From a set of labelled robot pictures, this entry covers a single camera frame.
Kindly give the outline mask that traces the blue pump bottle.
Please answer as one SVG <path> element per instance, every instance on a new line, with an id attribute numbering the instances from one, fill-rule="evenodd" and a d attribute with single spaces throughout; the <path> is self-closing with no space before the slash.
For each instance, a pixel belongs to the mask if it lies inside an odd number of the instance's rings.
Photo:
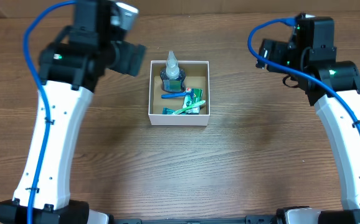
<path id="1" fill-rule="evenodd" d="M 166 67 L 160 71 L 159 76 L 165 92 L 182 93 L 185 91 L 184 81 L 186 74 L 185 71 L 179 67 L 178 60 L 172 50 L 168 52 Z"/>

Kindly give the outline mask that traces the teal toothpaste tube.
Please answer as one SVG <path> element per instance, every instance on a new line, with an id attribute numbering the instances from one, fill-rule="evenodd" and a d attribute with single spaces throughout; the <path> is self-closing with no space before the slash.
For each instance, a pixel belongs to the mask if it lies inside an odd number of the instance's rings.
<path id="1" fill-rule="evenodd" d="M 174 112 L 175 112 L 175 110 L 164 107 L 163 111 L 162 111 L 162 114 L 173 114 Z"/>

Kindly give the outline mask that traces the blue disposable razor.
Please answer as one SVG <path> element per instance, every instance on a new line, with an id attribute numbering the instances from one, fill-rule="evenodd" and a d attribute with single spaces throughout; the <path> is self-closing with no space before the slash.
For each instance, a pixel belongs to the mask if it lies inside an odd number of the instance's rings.
<path id="1" fill-rule="evenodd" d="M 181 93 L 171 93 L 171 94 L 165 94 L 161 95 L 162 99 L 170 99 L 170 98 L 177 98 L 182 96 L 190 96 L 191 99 L 194 98 L 194 88 L 187 88 L 186 91 Z"/>

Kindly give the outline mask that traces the green soap packet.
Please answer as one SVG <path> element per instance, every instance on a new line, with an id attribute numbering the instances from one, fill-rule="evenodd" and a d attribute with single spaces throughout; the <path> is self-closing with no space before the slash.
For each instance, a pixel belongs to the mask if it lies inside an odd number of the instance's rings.
<path id="1" fill-rule="evenodd" d="M 186 108 L 198 101 L 202 100 L 203 89 L 200 88 L 186 88 L 187 95 L 184 97 L 183 108 Z M 199 114 L 201 107 L 191 108 L 185 111 L 186 114 Z"/>

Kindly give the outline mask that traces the green white toothbrush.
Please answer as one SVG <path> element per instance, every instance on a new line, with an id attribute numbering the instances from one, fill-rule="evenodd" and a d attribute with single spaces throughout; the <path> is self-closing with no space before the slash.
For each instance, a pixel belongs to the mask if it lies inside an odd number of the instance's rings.
<path id="1" fill-rule="evenodd" d="M 185 113 L 189 110 L 193 110 L 194 108 L 200 108 L 202 105 L 204 105 L 206 103 L 205 100 L 200 100 L 200 101 L 197 101 L 189 106 L 187 106 L 186 108 L 182 108 L 180 110 L 176 110 L 174 111 L 173 113 L 171 113 L 172 115 L 178 115 L 178 114 L 182 114 L 182 113 Z"/>

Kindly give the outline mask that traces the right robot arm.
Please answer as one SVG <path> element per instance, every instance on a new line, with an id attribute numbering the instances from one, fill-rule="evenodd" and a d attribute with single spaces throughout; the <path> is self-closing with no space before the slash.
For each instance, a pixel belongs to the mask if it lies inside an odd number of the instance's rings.
<path id="1" fill-rule="evenodd" d="M 342 208 L 280 208 L 264 222 L 360 223 L 360 72 L 354 62 L 337 61 L 332 18 L 301 13 L 280 23 L 291 27 L 290 39 L 263 40 L 253 51 L 256 66 L 284 74 L 307 95 L 330 142 Z"/>

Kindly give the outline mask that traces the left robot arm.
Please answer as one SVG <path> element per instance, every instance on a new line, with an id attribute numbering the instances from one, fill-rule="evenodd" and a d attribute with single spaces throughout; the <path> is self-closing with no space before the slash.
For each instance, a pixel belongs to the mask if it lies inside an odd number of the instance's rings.
<path id="1" fill-rule="evenodd" d="M 80 126 L 106 70 L 137 76 L 145 47 L 125 40 L 137 8 L 117 1 L 76 0 L 74 18 L 31 59 L 26 29 L 22 49 L 37 86 L 37 117 L 22 177 L 12 199 L 0 202 L 0 223 L 113 223 L 87 202 L 70 197 L 70 174 Z"/>

